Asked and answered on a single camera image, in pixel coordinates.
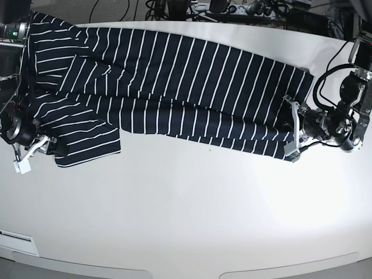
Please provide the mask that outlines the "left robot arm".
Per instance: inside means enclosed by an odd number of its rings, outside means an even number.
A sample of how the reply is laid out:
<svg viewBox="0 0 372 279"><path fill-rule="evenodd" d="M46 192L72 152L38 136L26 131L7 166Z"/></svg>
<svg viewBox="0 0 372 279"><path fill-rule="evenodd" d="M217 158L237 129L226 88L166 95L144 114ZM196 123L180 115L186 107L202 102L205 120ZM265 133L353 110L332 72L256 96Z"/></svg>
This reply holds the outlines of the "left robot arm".
<svg viewBox="0 0 372 279"><path fill-rule="evenodd" d="M360 26L348 63L328 68L317 80L312 93L317 109L303 106L300 121L300 132L305 139L345 152L362 146L371 114L371 1L352 1L351 4L360 17ZM328 76L344 69L351 72L340 85L338 104L321 103L318 99L321 84Z"/></svg>

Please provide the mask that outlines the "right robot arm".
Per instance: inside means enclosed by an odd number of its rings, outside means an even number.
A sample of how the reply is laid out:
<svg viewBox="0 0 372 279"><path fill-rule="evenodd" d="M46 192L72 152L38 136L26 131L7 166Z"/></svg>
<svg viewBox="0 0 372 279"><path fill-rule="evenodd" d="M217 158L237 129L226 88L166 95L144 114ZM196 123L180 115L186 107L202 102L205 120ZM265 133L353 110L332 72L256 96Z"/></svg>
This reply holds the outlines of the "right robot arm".
<svg viewBox="0 0 372 279"><path fill-rule="evenodd" d="M31 1L1 1L1 138L16 153L37 137L28 107L35 95L28 57L31 6Z"/></svg>

